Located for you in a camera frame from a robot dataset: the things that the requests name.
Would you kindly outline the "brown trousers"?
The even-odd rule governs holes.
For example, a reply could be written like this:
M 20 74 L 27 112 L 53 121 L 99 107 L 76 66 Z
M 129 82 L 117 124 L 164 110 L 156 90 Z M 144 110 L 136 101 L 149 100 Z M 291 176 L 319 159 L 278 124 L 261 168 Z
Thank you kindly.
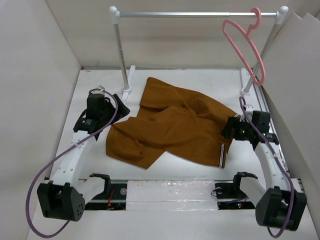
M 111 126 L 105 152 L 144 169 L 165 152 L 196 164 L 223 168 L 231 140 L 221 132 L 228 119 L 236 116 L 203 93 L 149 77 L 137 116 Z

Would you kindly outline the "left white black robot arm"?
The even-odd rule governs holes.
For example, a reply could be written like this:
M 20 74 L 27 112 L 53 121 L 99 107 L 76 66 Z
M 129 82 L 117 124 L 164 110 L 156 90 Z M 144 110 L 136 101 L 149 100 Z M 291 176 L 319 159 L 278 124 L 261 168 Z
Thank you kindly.
M 109 175 L 92 173 L 80 183 L 80 173 L 100 133 L 129 113 L 117 94 L 110 95 L 98 88 L 89 92 L 86 109 L 73 127 L 71 150 L 63 155 L 61 164 L 49 181 L 37 188 L 45 218 L 77 222 L 88 202 L 96 196 L 104 199 L 112 194 Z

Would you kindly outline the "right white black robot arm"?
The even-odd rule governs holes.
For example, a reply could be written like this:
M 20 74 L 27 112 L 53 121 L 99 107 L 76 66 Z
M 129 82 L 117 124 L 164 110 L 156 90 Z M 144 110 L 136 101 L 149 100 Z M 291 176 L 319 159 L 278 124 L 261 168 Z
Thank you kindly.
M 255 207 L 259 226 L 277 228 L 281 232 L 296 231 L 301 222 L 307 196 L 295 190 L 279 150 L 276 134 L 270 132 L 268 112 L 253 110 L 241 117 L 230 116 L 221 132 L 225 139 L 248 141 L 262 167 L 265 186 L 253 173 L 238 172 L 231 184 L 237 197 L 246 195 Z

